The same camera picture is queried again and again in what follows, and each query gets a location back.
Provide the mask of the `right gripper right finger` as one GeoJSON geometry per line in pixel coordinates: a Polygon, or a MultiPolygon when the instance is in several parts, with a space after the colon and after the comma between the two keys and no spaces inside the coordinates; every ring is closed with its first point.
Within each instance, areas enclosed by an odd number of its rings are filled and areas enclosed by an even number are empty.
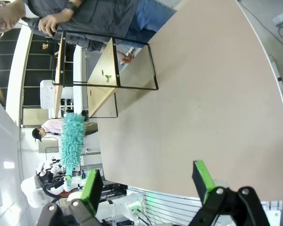
{"type": "Polygon", "coordinates": [[[204,161],[193,162],[192,179],[202,207],[191,226],[213,226],[220,216],[229,216],[237,226],[270,225],[254,188],[244,186],[238,191],[216,186],[204,161]]]}

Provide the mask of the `person's right hand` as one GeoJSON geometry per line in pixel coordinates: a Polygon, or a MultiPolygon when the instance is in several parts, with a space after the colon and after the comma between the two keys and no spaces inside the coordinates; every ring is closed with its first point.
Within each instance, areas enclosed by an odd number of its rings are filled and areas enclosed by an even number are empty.
{"type": "Polygon", "coordinates": [[[121,63],[129,64],[134,59],[134,55],[132,54],[126,55],[123,52],[118,51],[117,58],[121,63]]]}

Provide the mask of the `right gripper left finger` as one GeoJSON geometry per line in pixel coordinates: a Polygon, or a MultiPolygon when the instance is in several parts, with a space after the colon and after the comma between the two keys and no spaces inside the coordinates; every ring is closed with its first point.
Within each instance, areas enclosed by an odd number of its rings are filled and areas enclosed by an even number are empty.
{"type": "Polygon", "coordinates": [[[96,213],[101,197],[103,182],[100,172],[89,172],[80,198],[73,199],[67,206],[47,203],[39,216],[39,226],[100,226],[96,213]]]}

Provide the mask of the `person's left hand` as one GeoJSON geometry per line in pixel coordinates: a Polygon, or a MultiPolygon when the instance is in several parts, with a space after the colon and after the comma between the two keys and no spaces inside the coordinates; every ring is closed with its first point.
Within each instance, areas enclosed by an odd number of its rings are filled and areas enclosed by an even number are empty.
{"type": "Polygon", "coordinates": [[[39,31],[49,35],[50,37],[53,36],[53,33],[57,31],[56,27],[59,23],[67,22],[73,16],[74,11],[65,8],[59,13],[48,15],[42,19],[40,19],[38,24],[39,31]]]}

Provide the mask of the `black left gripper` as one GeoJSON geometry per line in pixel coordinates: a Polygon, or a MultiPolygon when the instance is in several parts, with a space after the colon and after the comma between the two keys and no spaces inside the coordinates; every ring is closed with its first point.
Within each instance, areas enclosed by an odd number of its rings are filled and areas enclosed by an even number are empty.
{"type": "Polygon", "coordinates": [[[38,178],[41,186],[48,190],[57,189],[64,184],[64,173],[61,172],[54,175],[51,171],[42,171],[38,174],[38,178]]]}

